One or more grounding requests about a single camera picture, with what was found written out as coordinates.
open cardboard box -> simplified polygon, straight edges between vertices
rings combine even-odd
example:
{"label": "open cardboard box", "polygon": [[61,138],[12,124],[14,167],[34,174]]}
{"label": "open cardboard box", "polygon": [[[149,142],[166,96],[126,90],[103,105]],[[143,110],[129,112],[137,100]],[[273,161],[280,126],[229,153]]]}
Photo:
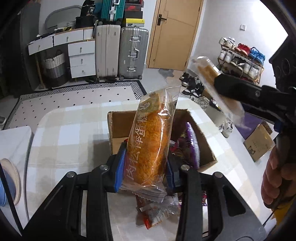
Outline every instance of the open cardboard box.
{"label": "open cardboard box", "polygon": [[[128,138],[135,115],[136,111],[113,111],[108,113],[107,120],[109,127],[110,147],[111,153],[113,155],[117,154],[121,143]],[[172,141],[177,141],[177,139],[186,129],[186,122],[189,122],[191,124],[196,134],[198,145],[200,148],[199,172],[203,172],[217,163],[217,160],[212,153],[209,144],[207,143],[206,137],[201,132],[198,125],[194,122],[188,110],[176,109],[170,139]]]}

human hand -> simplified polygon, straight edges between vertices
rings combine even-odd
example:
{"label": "human hand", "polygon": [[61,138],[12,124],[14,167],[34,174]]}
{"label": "human hand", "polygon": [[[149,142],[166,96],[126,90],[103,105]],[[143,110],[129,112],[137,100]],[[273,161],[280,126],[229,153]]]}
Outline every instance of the human hand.
{"label": "human hand", "polygon": [[267,161],[266,169],[263,174],[261,185],[261,196],[266,204],[271,204],[279,195],[279,186],[282,179],[292,180],[285,197],[291,197],[296,194],[296,164],[287,163],[281,170],[277,170],[279,164],[279,156],[276,146],[272,149]]}

cardboard box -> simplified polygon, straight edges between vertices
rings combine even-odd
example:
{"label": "cardboard box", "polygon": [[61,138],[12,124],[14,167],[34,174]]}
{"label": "cardboard box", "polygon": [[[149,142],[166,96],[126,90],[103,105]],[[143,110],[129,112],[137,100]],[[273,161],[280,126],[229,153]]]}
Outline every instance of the cardboard box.
{"label": "cardboard box", "polygon": [[[128,138],[133,120],[135,118],[136,111],[117,111],[109,112],[107,116],[109,138],[111,153],[114,155],[118,152],[121,143]],[[217,160],[212,153],[209,144],[207,143],[206,137],[201,132],[198,125],[194,122],[188,110],[175,111],[171,140],[177,141],[181,134],[185,131],[185,123],[189,122],[196,134],[198,145],[200,148],[200,169],[199,172],[203,172],[215,163]]]}
{"label": "cardboard box", "polygon": [[244,145],[250,153],[253,161],[258,161],[266,152],[275,146],[262,124],[258,125],[253,133],[244,141]]}

laundry basket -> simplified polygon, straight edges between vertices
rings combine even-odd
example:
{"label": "laundry basket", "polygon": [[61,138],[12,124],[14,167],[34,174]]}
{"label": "laundry basket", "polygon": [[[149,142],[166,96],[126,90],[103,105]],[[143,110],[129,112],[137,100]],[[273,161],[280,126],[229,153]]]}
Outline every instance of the laundry basket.
{"label": "laundry basket", "polygon": [[45,85],[47,88],[59,87],[67,82],[65,54],[57,50],[54,58],[48,58],[44,61],[47,79]]}

red shoe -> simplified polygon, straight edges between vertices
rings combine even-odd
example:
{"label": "red shoe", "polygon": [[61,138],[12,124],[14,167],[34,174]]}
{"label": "red shoe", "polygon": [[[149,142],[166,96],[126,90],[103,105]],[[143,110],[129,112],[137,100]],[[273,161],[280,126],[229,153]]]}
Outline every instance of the red shoe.
{"label": "red shoe", "polygon": [[241,50],[241,52],[244,53],[245,55],[249,55],[249,53],[250,53],[250,48],[247,45],[239,43],[237,48],[239,48]]}

